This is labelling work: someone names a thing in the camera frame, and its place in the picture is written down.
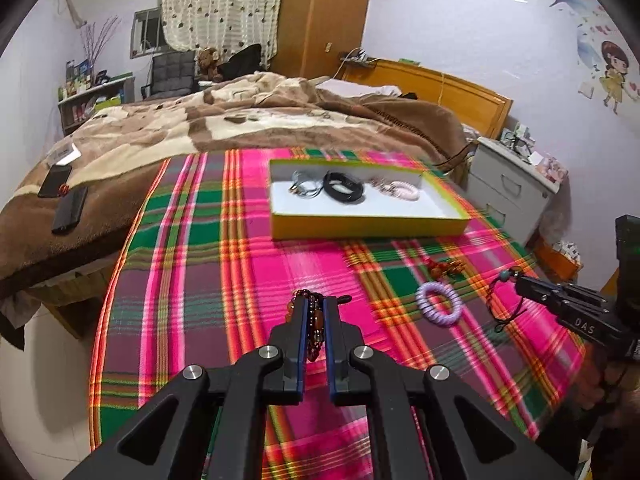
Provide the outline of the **black office chair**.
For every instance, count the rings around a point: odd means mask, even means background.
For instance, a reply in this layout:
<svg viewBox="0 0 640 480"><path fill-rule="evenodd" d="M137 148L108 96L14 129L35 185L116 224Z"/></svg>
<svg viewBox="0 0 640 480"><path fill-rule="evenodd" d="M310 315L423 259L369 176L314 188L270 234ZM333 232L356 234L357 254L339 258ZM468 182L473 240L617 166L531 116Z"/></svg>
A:
<svg viewBox="0 0 640 480"><path fill-rule="evenodd" d="M188 96L198 90L195 79L195 52L166 52L155 55L150 82L141 87L142 100Z"/></svg>

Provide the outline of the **dark phone with red charm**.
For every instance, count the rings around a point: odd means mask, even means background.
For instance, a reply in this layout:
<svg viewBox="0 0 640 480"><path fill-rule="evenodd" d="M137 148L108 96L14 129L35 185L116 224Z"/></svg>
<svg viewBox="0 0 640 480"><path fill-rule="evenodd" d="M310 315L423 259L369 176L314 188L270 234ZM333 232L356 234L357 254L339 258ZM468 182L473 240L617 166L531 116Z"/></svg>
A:
<svg viewBox="0 0 640 480"><path fill-rule="evenodd" d="M37 196L39 198L57 198L72 171L73 168L71 166L52 166L44 178Z"/></svg>

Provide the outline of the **red gold knot ornament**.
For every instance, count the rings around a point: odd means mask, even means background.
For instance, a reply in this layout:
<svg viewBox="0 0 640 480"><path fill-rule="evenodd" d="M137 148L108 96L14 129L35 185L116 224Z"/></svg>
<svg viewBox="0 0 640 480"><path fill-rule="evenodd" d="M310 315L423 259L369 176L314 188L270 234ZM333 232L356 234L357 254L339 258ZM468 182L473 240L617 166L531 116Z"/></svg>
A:
<svg viewBox="0 0 640 480"><path fill-rule="evenodd" d="M441 281L445 278L460 276L465 269L465 263L459 259L435 260L429 258L426 267L428 274L434 281Z"/></svg>

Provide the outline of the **purple dried branches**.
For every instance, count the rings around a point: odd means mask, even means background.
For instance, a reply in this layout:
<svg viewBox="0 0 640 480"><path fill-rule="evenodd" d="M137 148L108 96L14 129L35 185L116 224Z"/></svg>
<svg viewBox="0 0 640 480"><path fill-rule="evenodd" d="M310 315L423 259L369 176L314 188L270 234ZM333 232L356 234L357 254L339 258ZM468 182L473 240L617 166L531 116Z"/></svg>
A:
<svg viewBox="0 0 640 480"><path fill-rule="evenodd" d="M108 42L113 38L119 24L120 18L113 15L107 18L100 27L96 26L96 23L85 23L79 29L82 48L92 72L96 70L96 62Z"/></svg>

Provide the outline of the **black smart wristband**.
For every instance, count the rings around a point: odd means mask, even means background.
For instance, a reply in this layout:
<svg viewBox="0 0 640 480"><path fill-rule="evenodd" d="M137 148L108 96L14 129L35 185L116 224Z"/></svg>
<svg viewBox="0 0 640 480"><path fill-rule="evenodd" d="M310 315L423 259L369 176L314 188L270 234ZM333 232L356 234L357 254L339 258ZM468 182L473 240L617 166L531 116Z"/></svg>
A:
<svg viewBox="0 0 640 480"><path fill-rule="evenodd" d="M323 177L323 191L342 204L357 203L364 196L364 186L357 180L339 171L328 171Z"/></svg>

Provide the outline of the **brown plush blanket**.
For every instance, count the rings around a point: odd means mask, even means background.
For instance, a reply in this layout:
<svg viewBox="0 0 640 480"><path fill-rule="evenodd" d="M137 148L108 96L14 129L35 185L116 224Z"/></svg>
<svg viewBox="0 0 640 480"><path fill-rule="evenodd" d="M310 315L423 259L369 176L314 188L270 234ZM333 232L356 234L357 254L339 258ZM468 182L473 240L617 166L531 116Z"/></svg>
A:
<svg viewBox="0 0 640 480"><path fill-rule="evenodd" d="M344 98L303 78L256 73L165 101L107 107L70 137L67 183L88 194L72 232L52 232L58 202L38 192L45 162L1 211L1 293L10 296L111 255L124 244L160 162L234 148L404 153L446 162L465 147L460 120L430 102Z"/></svg>

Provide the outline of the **white paper card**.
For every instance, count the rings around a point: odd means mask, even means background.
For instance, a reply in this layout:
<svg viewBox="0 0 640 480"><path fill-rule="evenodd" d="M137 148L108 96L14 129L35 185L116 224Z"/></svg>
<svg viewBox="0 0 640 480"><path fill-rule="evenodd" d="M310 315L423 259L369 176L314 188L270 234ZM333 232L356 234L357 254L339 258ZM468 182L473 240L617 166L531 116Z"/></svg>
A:
<svg viewBox="0 0 640 480"><path fill-rule="evenodd" d="M74 142L65 142L57 148L52 148L47 154L46 163L48 167L67 166L81 156L81 151Z"/></svg>

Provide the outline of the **plaid pink green tablecloth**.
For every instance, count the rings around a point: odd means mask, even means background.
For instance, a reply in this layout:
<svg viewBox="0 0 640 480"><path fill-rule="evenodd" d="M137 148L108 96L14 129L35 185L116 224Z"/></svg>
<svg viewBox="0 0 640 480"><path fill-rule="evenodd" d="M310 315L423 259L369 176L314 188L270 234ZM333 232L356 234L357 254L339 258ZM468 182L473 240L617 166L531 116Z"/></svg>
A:
<svg viewBox="0 0 640 480"><path fill-rule="evenodd" d="M457 236L275 240L273 159L428 169L401 154L229 150L160 164L96 334L92 451L76 479L568 479L582 341L518 296L535 259L461 197ZM459 259L434 281L429 258ZM303 400L271 405L274 326L308 298ZM367 403L336 406L323 299L364 345Z"/></svg>

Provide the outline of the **white desk shelf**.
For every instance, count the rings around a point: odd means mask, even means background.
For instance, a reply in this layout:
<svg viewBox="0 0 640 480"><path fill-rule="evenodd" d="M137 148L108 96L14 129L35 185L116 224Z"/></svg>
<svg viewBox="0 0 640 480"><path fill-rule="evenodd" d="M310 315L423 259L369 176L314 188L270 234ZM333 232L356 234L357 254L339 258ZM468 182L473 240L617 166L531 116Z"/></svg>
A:
<svg viewBox="0 0 640 480"><path fill-rule="evenodd" d="M112 79L58 102L63 136L69 136L104 108L134 102L136 77Z"/></svg>

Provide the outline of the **wooden wardrobe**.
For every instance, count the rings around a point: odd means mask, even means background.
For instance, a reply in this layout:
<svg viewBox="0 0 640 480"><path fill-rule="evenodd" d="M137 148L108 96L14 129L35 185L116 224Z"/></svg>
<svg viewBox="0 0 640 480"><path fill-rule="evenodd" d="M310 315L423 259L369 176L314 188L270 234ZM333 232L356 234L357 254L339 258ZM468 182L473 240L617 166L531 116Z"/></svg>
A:
<svg viewBox="0 0 640 480"><path fill-rule="evenodd" d="M334 76L360 47L369 0L281 0L270 70L307 79Z"/></svg>

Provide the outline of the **patterned white curtain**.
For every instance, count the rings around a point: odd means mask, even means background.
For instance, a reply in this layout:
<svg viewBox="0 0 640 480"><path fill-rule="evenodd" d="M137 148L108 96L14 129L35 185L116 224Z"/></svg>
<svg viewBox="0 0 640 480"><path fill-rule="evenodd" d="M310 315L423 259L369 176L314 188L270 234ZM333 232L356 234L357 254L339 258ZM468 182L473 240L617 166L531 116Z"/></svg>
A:
<svg viewBox="0 0 640 480"><path fill-rule="evenodd" d="M168 46L176 51L214 48L223 60L258 44L267 67L278 50L281 0L160 0Z"/></svg>

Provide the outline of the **orange basket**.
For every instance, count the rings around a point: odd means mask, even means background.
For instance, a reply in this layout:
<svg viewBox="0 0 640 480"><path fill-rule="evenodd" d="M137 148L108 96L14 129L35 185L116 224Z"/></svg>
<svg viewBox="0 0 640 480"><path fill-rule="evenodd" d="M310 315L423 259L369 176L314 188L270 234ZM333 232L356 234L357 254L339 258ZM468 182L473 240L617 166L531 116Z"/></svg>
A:
<svg viewBox="0 0 640 480"><path fill-rule="evenodd" d="M544 274L555 283L572 282L578 278L582 265L576 263L569 256L552 248L542 238L537 238L533 244L533 253Z"/></svg>

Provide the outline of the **wooden bed headboard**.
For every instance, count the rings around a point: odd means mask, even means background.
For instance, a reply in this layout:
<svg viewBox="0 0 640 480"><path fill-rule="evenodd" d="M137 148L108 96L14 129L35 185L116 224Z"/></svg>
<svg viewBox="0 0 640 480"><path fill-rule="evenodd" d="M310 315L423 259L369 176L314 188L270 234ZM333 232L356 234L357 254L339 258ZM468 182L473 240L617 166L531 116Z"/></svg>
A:
<svg viewBox="0 0 640 480"><path fill-rule="evenodd" d="M506 125L513 100L475 82L438 70L390 60L366 64L347 62L343 80L369 87L396 86L402 93L414 93L421 101L448 108L482 136L497 139Z"/></svg>

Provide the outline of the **yellow shallow cardboard box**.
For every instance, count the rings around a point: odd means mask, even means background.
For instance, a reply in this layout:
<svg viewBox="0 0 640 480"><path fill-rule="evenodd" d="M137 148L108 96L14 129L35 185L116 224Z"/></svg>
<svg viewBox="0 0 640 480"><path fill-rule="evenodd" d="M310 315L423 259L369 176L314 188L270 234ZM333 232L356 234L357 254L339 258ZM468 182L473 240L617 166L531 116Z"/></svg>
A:
<svg viewBox="0 0 640 480"><path fill-rule="evenodd" d="M359 180L363 198L331 198L322 185L328 171ZM394 182L397 195L378 192L370 179ZM270 160L269 211L275 240L457 236L471 221L461 197L431 170L338 160Z"/></svg>

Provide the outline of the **grey bedside drawer cabinet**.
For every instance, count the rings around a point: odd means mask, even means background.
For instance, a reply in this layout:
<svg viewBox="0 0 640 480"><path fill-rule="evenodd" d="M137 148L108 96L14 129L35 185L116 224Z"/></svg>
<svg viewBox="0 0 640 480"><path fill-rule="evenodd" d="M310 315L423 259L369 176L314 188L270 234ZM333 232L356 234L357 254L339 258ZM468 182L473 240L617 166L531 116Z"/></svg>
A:
<svg viewBox="0 0 640 480"><path fill-rule="evenodd" d="M498 141L480 136L466 177L469 200L525 246L560 186Z"/></svg>

